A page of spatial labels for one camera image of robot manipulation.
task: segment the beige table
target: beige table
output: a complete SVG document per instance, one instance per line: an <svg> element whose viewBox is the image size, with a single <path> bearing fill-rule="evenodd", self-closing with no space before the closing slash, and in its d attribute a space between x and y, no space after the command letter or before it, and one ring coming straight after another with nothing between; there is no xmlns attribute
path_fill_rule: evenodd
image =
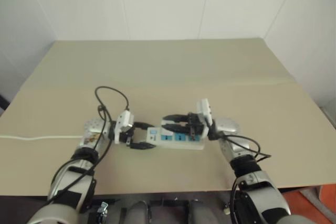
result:
<svg viewBox="0 0 336 224"><path fill-rule="evenodd" d="M0 117L0 135L81 135L97 117L98 85L122 90L137 121L195 111L208 98L273 155L261 163L278 187L336 182L336 132L261 39L59 41ZM112 116L124 108L102 91ZM46 195L79 140L0 139L0 195ZM218 147L137 151L113 145L97 167L96 194L229 190L233 172Z"/></svg>

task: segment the power strip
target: power strip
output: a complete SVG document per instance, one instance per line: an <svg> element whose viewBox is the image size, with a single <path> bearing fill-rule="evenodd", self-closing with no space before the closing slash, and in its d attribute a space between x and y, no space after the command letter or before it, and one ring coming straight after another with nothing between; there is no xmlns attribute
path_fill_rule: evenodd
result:
<svg viewBox="0 0 336 224"><path fill-rule="evenodd" d="M185 150L203 150L204 148L204 139L199 135L192 140L189 135L167 131L161 127L149 127L146 142L161 148Z"/></svg>

